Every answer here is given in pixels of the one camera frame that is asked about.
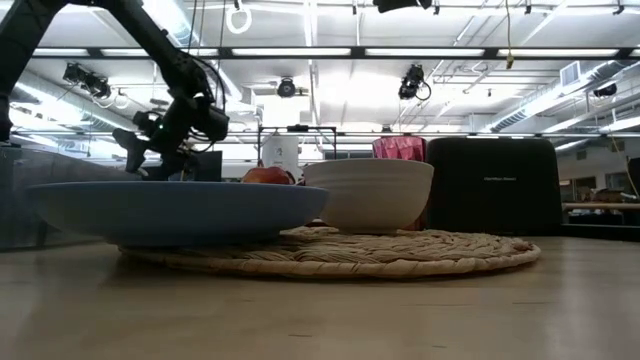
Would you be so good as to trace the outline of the round woven placemat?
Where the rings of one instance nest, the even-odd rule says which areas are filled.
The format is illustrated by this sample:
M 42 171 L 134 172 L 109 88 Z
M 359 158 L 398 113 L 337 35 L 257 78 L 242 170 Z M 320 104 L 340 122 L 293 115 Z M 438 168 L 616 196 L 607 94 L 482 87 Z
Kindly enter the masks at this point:
M 205 273 L 299 278 L 410 279 L 514 268 L 537 261 L 526 240 L 442 230 L 354 235 L 299 227 L 269 243 L 222 247 L 119 248 L 128 257 Z

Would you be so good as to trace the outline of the wooden background table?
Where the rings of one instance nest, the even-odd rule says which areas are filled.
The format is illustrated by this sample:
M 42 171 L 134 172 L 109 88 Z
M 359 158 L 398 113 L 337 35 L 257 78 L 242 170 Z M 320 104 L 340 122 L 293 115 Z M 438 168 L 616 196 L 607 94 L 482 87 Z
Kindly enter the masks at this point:
M 563 210 L 617 210 L 617 211 L 640 211 L 640 203 L 563 203 Z

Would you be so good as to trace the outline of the white cylinder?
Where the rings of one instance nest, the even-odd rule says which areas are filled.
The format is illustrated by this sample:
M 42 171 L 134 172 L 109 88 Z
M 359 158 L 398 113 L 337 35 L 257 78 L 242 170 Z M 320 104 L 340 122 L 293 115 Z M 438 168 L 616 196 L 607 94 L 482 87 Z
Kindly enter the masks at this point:
M 261 158 L 265 167 L 279 167 L 294 177 L 301 175 L 299 143 L 293 136 L 274 135 L 262 145 Z

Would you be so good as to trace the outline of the black computer monitor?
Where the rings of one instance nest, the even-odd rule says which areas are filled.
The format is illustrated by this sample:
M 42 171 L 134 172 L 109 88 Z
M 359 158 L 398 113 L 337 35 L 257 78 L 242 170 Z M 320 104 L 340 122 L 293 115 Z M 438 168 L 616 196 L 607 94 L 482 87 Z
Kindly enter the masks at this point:
M 194 156 L 193 175 L 195 181 L 220 182 L 222 180 L 222 151 L 211 151 Z

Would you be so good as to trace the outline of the red orange apple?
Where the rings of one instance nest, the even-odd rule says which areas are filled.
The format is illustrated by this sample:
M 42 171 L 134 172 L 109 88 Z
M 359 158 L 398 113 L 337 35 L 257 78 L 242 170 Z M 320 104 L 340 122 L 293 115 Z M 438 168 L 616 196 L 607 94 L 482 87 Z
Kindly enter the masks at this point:
M 277 166 L 255 167 L 250 169 L 242 178 L 243 183 L 265 183 L 292 185 L 295 183 L 293 175 Z

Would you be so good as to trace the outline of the blue plate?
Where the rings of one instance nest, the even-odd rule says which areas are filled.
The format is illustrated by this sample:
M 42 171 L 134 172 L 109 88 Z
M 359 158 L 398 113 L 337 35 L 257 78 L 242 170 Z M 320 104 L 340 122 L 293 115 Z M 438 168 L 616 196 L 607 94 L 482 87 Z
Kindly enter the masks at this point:
M 316 219 L 329 194 L 259 183 L 95 181 L 34 185 L 26 196 L 60 230 L 119 246 L 220 246 L 268 241 Z

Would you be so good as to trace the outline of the pink plastic cup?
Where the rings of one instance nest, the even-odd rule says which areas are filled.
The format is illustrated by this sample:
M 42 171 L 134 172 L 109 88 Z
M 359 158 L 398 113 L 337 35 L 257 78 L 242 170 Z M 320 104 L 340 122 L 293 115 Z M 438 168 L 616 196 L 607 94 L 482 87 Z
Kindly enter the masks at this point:
M 374 141 L 374 209 L 380 228 L 419 231 L 426 227 L 426 206 L 435 169 L 426 161 L 427 142 L 415 136 Z

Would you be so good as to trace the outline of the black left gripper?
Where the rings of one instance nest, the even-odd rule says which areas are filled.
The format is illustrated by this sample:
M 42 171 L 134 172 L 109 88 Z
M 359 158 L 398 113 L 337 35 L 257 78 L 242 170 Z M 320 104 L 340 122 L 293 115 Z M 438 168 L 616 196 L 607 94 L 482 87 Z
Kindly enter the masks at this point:
M 149 149 L 160 155 L 158 166 L 142 168 L 145 181 L 193 181 L 198 170 L 195 156 L 181 154 L 178 148 L 189 136 L 190 129 L 200 119 L 204 97 L 177 98 L 169 106 L 149 140 Z M 136 173 L 146 158 L 148 142 L 134 132 L 117 128 L 112 132 L 116 143 L 127 152 L 125 171 Z

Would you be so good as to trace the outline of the black toaster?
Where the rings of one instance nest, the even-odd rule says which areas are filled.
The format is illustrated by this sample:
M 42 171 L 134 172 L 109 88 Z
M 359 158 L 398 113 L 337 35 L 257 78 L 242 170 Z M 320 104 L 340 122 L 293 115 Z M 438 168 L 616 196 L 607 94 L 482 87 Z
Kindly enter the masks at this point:
M 438 138 L 425 222 L 450 232 L 543 235 L 563 221 L 556 152 L 541 139 Z

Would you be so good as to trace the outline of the clear plastic container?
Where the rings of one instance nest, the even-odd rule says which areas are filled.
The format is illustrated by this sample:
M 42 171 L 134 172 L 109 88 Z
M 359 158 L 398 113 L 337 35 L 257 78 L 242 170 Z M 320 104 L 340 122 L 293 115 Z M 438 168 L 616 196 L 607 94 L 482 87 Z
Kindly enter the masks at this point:
M 0 252 L 98 242 L 48 225 L 25 196 L 32 185 L 134 180 L 124 171 L 25 147 L 0 147 Z

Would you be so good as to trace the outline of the black overhead light bar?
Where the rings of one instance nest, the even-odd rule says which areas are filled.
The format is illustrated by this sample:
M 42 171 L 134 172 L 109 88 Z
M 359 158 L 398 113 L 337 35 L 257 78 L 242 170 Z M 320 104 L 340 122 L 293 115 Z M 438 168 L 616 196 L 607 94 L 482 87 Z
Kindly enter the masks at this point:
M 508 57 L 523 61 L 640 60 L 640 47 L 203 47 L 183 50 L 203 59 L 326 59 L 326 60 L 487 60 Z

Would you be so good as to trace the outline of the white ceramic bowl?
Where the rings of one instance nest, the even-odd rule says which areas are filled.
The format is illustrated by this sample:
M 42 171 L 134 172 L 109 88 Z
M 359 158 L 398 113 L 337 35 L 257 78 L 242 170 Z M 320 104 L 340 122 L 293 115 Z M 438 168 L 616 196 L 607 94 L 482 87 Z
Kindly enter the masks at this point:
M 305 185 L 329 197 L 319 218 L 356 234 L 394 233 L 414 224 L 426 208 L 435 169 L 419 161 L 345 159 L 304 168 Z

